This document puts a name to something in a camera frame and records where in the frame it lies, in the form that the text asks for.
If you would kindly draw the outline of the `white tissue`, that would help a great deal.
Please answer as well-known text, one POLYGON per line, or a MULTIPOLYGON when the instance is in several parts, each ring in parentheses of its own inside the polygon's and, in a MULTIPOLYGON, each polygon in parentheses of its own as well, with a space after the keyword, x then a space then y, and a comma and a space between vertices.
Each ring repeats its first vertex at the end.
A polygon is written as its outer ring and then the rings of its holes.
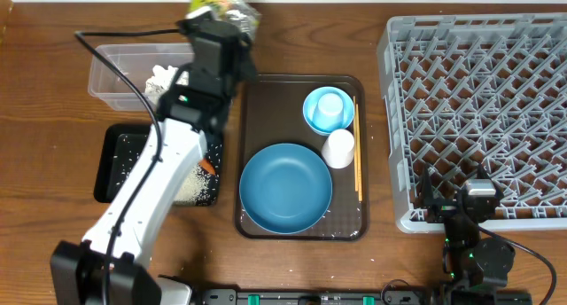
POLYGON ((153 76, 145 83, 144 95, 155 106, 158 104, 159 98, 168 91, 177 70, 178 68, 174 66, 164 68, 156 65, 152 68, 153 76))

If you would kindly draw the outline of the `orange carrot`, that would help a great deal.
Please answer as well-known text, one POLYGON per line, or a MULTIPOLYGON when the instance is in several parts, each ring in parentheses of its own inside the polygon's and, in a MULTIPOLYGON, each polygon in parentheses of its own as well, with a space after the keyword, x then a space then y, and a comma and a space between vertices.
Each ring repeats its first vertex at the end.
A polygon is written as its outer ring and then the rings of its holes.
POLYGON ((198 165, 204 169, 208 174, 215 176, 216 175, 216 171, 215 171, 215 167, 213 166, 213 164, 208 160, 208 159, 203 159, 201 160, 198 165))

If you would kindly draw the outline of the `green snack wrapper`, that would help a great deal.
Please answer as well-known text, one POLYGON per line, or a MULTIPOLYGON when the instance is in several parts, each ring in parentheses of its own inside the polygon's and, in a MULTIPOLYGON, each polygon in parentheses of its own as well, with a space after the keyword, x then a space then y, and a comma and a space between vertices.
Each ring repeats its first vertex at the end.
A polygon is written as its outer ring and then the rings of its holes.
POLYGON ((243 0, 191 0, 189 12, 202 6, 209 6, 216 20, 227 22, 239 28, 253 42, 260 25, 261 14, 243 0))

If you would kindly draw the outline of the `dark blue plate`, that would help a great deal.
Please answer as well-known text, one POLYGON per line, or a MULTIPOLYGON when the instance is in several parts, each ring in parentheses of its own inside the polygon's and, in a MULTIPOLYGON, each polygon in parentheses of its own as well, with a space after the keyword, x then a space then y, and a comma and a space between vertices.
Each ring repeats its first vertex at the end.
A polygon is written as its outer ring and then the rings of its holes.
POLYGON ((239 198, 250 219, 265 231, 295 234, 317 224, 333 195, 326 164, 303 145, 267 146, 247 161, 239 198))

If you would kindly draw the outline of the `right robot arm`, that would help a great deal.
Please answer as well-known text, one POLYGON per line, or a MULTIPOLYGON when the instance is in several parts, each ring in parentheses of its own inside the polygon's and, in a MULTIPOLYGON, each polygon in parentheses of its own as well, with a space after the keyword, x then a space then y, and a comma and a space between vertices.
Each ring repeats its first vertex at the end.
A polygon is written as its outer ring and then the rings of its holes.
POLYGON ((515 249, 495 238, 482 238, 479 225, 495 214, 503 192, 482 166, 477 176, 446 199, 433 190, 425 170, 418 185, 418 199, 427 209, 427 223, 441 223, 446 240, 443 271, 449 282, 432 292, 432 304, 495 304, 497 290, 508 283, 515 249))

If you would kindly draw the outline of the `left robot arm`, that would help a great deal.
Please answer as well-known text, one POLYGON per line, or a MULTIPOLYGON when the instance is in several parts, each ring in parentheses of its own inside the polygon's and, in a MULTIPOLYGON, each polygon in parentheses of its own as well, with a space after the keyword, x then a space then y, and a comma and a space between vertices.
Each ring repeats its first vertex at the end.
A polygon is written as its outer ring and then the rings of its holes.
POLYGON ((151 253, 186 176, 204 158, 207 139, 221 136, 237 85, 256 75, 252 39, 206 12, 177 23, 193 61, 179 68, 156 108, 144 149, 111 205, 81 243, 60 241, 50 259, 59 304, 188 304, 192 289, 154 279, 151 253))

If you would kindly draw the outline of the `grey dishwasher rack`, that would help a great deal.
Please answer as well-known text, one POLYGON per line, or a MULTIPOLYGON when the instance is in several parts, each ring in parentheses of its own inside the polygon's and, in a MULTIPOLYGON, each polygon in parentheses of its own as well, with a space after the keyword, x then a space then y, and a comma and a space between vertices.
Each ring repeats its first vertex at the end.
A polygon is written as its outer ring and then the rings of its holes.
POLYGON ((417 196, 451 197, 482 165, 502 189, 491 231, 566 226, 566 16, 400 16, 377 47, 395 222, 441 231, 417 196))

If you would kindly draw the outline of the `wooden chopstick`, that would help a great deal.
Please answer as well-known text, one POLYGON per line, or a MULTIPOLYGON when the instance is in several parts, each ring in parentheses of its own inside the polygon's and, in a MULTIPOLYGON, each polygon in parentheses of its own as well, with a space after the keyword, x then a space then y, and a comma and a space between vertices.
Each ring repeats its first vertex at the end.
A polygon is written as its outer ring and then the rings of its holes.
POLYGON ((360 124, 360 110, 359 105, 355 106, 355 120, 356 120, 356 145, 357 145, 357 184, 358 184, 358 200, 360 203, 363 201, 362 183, 361 183, 361 124, 360 124))
POLYGON ((358 185, 358 156, 357 156, 357 123, 356 123, 356 96, 353 96, 353 138, 354 138, 354 150, 353 150, 353 161, 354 161, 354 189, 355 192, 358 193, 359 185, 358 185))

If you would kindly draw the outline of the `brown serving tray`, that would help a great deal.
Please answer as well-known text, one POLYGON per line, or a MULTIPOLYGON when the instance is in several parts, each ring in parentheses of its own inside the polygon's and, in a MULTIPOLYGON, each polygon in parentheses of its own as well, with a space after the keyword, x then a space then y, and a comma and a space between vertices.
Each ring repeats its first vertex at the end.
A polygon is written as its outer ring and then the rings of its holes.
POLYGON ((249 239, 304 239, 355 241, 368 227, 367 187, 362 186, 363 201, 354 189, 354 165, 330 168, 321 150, 328 136, 315 133, 307 125, 302 107, 310 92, 335 87, 350 97, 356 96, 360 118, 364 116, 364 89, 348 75, 260 74, 245 85, 242 103, 238 188, 235 222, 238 231, 249 239), (295 234, 275 234, 263 230, 244 211, 239 198, 239 181, 245 164, 261 149, 280 143, 303 145, 317 153, 330 171, 333 195, 322 219, 311 228, 295 234))

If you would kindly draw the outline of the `clear plastic bin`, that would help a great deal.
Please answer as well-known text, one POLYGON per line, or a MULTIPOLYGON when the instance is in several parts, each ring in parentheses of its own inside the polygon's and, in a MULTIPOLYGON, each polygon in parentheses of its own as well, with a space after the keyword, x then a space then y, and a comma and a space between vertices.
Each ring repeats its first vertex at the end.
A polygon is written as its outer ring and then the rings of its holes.
MULTIPOLYGON (((154 66, 179 68, 194 59, 193 49, 188 43, 107 44, 98 46, 97 52, 121 70, 143 95, 146 81, 153 76, 154 66)), ((88 93, 115 111, 144 110, 132 89, 99 59, 92 59, 88 93)))

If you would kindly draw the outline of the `white cup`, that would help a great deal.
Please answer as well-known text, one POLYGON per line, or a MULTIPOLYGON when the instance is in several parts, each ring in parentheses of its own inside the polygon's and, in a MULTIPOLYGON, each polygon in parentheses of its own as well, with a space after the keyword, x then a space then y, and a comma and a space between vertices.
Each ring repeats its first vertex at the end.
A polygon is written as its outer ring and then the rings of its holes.
POLYGON ((347 129, 334 130, 322 147, 322 157, 330 168, 346 168, 353 161, 354 138, 347 129))

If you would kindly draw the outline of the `pile of white rice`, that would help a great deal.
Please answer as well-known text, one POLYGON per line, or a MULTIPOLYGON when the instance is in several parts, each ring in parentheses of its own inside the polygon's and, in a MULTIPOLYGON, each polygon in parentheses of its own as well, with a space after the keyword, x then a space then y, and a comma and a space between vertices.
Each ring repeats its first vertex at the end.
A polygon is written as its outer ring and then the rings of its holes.
POLYGON ((174 198, 176 205, 195 206, 206 195, 211 175, 199 165, 195 166, 184 179, 174 198))

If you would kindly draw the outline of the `black tray bin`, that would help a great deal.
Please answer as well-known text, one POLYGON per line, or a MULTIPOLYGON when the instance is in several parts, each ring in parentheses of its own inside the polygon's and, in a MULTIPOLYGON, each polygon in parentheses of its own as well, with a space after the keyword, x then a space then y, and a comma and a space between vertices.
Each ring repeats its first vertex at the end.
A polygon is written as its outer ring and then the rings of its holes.
MULTIPOLYGON (((97 171, 97 179, 93 195, 100 203, 110 203, 128 178, 136 164, 150 132, 150 126, 142 123, 118 123, 105 132, 105 140, 97 171)), ((195 206, 206 207, 213 205, 220 190, 223 137, 208 137, 208 159, 215 167, 216 175, 211 175, 211 181, 206 195, 195 206)))

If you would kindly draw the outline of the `light blue cup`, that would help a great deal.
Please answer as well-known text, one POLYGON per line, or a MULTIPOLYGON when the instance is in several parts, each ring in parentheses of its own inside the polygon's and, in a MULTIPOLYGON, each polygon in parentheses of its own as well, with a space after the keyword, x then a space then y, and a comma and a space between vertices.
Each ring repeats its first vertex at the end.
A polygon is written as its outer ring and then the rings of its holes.
POLYGON ((342 98, 336 93, 326 93, 317 102, 313 115, 313 124, 320 131, 331 133, 341 126, 343 111, 344 104, 342 98))

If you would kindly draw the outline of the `light blue bowl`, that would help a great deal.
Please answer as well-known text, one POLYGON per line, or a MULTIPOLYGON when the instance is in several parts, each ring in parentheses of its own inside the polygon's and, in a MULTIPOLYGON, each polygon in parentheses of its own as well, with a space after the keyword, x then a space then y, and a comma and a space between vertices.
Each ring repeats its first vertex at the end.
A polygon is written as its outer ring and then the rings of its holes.
POLYGON ((350 97, 345 91, 343 91, 339 88, 330 87, 330 86, 317 88, 317 89, 313 90, 312 92, 310 92, 308 94, 308 96, 306 97, 306 99, 304 100, 303 107, 302 107, 302 113, 303 113, 304 119, 305 119, 307 125, 310 127, 310 129, 313 130, 315 133, 321 135, 321 136, 328 136, 330 133, 320 131, 313 124, 313 115, 314 115, 314 111, 315 111, 315 108, 316 108, 316 105, 317 105, 319 98, 326 93, 336 93, 342 98, 342 101, 343 101, 343 104, 344 104, 343 120, 342 120, 341 126, 338 129, 348 128, 353 121, 354 107, 353 107, 353 98, 352 97, 350 97))

